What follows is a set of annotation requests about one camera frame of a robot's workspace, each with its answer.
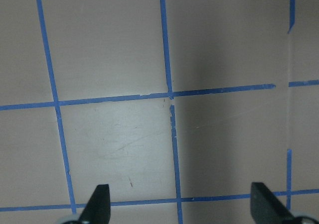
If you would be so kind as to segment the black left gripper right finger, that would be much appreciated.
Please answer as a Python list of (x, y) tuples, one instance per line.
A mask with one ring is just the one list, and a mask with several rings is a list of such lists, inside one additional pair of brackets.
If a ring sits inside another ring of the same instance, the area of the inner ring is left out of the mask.
[(262, 182), (252, 182), (250, 214), (256, 224), (298, 224), (278, 198)]

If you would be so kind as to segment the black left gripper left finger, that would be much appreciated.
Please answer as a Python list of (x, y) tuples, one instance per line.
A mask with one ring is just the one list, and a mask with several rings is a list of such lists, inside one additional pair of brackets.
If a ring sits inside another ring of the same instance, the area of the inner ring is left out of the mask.
[(111, 202), (109, 185), (98, 185), (77, 222), (79, 224), (108, 224), (110, 218)]

